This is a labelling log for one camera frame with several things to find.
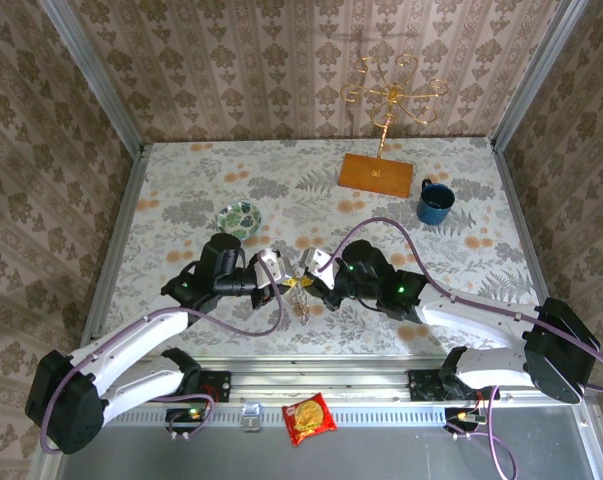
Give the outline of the aluminium side rail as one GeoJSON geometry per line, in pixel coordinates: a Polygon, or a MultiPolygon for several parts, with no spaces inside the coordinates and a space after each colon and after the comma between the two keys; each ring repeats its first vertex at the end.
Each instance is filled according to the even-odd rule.
{"type": "Polygon", "coordinates": [[[152,144],[144,145],[133,162],[94,296],[87,315],[79,346],[85,347],[99,339],[106,324],[114,289],[134,218],[135,209],[145,180],[152,144]]]}
{"type": "Polygon", "coordinates": [[[507,198],[510,211],[514,219],[514,224],[529,269],[530,278],[534,287],[534,291],[537,294],[537,300],[539,301],[540,305],[543,305],[545,300],[550,297],[550,294],[534,248],[532,237],[530,235],[530,231],[519,201],[514,182],[512,180],[507,162],[502,151],[496,146],[494,146],[492,143],[490,143],[489,146],[493,153],[495,164],[499,172],[502,186],[505,192],[505,196],[507,198]]]}

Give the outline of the red snack packet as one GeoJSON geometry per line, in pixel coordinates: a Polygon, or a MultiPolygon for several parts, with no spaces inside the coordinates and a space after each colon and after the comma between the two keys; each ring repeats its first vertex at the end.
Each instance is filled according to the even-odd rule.
{"type": "Polygon", "coordinates": [[[291,444],[298,447],[304,440],[336,431],[337,424],[321,393],[281,408],[291,444]]]}

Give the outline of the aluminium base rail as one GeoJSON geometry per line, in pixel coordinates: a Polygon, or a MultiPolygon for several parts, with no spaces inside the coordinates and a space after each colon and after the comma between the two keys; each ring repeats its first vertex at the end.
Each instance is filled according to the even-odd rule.
{"type": "MultiPolygon", "coordinates": [[[[471,387],[501,384],[529,388],[532,384],[528,373],[514,370],[521,363],[520,357],[514,357],[503,368],[472,374],[465,381],[471,387]]],[[[298,399],[310,392],[325,393],[341,401],[399,401],[410,398],[409,370],[440,368],[432,360],[412,358],[219,358],[198,364],[201,370],[231,373],[228,402],[248,398],[298,399]]],[[[148,402],[200,403],[152,401],[149,382],[144,378],[167,370],[185,374],[183,366],[163,355],[138,362],[102,355],[89,357],[82,365],[77,358],[53,352],[39,365],[32,389],[43,392],[43,404],[54,410],[80,414],[91,411],[103,421],[148,402]]]]}

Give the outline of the leaf pattern ceramic bowl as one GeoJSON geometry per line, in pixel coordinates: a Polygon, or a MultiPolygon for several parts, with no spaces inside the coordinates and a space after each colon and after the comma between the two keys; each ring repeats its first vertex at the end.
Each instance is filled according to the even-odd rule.
{"type": "Polygon", "coordinates": [[[239,240],[253,237],[260,229],[262,213],[249,200],[239,200],[225,206],[216,218],[217,228],[239,240]]]}

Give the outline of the small silver metal clip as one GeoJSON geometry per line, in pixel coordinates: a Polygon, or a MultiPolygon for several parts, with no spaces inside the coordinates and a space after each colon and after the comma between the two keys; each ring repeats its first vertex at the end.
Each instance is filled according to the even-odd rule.
{"type": "Polygon", "coordinates": [[[244,432],[254,433],[261,430],[261,410],[259,402],[245,402],[241,410],[241,428],[244,432]]]}

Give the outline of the aluminium frame post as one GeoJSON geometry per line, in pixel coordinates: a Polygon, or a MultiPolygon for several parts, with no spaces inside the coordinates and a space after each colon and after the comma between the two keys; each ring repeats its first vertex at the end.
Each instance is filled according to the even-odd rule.
{"type": "Polygon", "coordinates": [[[503,152],[519,127],[532,101],[557,61],[572,30],[590,0],[561,0],[519,86],[491,138],[494,151],[503,152]]]}
{"type": "Polygon", "coordinates": [[[144,145],[141,135],[69,0],[40,0],[40,3],[120,140],[129,154],[137,158],[144,145]]]}

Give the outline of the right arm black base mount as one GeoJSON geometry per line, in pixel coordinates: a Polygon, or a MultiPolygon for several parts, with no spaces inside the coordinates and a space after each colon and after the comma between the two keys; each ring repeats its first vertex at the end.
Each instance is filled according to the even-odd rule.
{"type": "Polygon", "coordinates": [[[492,390],[472,389],[455,375],[437,369],[409,370],[407,377],[412,401],[488,400],[492,390]]]}

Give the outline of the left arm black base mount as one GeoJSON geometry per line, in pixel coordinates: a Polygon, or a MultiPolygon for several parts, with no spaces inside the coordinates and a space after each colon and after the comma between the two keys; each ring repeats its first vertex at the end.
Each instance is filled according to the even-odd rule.
{"type": "Polygon", "coordinates": [[[144,378],[149,382],[152,401],[168,402],[172,398],[206,394],[215,403],[227,403],[230,397],[229,371],[200,370],[190,373],[161,371],[144,378]]]}

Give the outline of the floral patterned tablecloth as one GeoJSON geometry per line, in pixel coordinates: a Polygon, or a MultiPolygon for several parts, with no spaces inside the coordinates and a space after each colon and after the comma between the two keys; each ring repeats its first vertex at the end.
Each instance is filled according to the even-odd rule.
{"type": "MultiPolygon", "coordinates": [[[[489,142],[484,138],[409,138],[386,144],[388,159],[411,162],[414,179],[449,186],[455,203],[438,226],[415,214],[419,188],[406,199],[338,185],[347,153],[372,154],[373,139],[169,143],[152,147],[145,180],[102,334],[153,310],[161,287],[218,230],[217,214],[249,200],[262,213],[247,254],[273,248],[298,262],[303,251],[333,251],[351,235],[379,248],[395,267],[427,270],[438,282],[473,294],[539,304],[489,142]]],[[[489,341],[451,328],[399,322],[355,301],[330,312],[310,299],[303,326],[293,309],[253,310],[247,298],[220,301],[213,317],[242,330],[278,328],[246,337],[209,321],[171,339],[205,356],[430,355],[489,341]]]]}

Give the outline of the dark blue mug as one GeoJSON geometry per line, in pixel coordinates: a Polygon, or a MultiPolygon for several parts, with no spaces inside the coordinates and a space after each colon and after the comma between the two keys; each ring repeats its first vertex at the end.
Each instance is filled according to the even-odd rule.
{"type": "Polygon", "coordinates": [[[425,178],[416,207],[417,218],[429,226],[440,225],[456,200],[454,192],[446,185],[425,178]]]}

